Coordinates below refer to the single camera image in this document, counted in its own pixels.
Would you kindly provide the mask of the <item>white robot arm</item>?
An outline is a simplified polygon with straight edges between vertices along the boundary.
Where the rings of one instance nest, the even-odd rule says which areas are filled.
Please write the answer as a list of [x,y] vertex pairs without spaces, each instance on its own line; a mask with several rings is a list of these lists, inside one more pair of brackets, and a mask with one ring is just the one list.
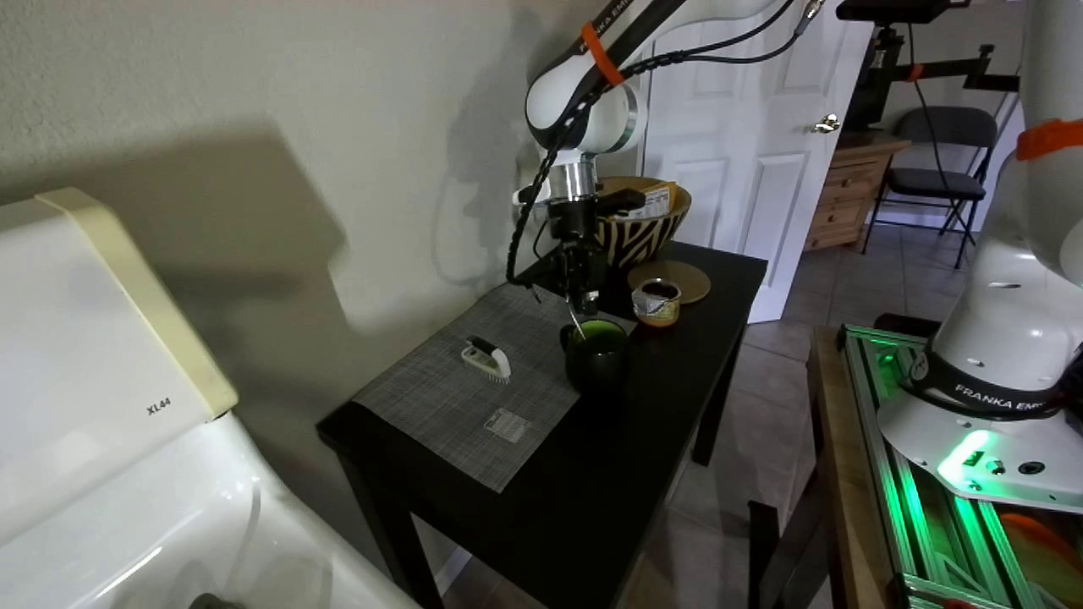
[[[504,278],[523,281],[519,248],[537,203],[550,208],[555,256],[568,278],[589,281],[595,273],[603,255],[595,239],[600,199],[594,170],[600,155],[630,148],[647,130],[647,112],[632,91],[640,76],[691,62],[727,66],[727,49],[791,18],[797,26],[779,49],[737,54],[737,66],[771,62],[790,51],[819,14],[824,0],[605,0],[605,8],[581,23],[578,37],[527,84],[526,121],[542,148],[542,164],[519,197]],[[745,18],[758,18],[758,23],[697,49],[650,51],[656,37],[678,26]]]

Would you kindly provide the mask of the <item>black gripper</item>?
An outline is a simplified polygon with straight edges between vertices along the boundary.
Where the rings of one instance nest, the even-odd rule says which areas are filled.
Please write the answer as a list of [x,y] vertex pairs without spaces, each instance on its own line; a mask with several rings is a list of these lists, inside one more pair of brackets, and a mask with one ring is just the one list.
[[551,203],[555,260],[568,281],[594,285],[605,273],[617,222],[644,208],[630,185],[578,203]]

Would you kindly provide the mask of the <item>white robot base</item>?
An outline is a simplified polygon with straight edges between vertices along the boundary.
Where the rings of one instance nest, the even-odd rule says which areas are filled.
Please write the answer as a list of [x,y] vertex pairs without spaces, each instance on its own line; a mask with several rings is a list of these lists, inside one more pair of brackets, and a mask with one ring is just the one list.
[[1030,5],[1020,96],[967,289],[878,423],[963,497],[1080,513],[1083,0]]

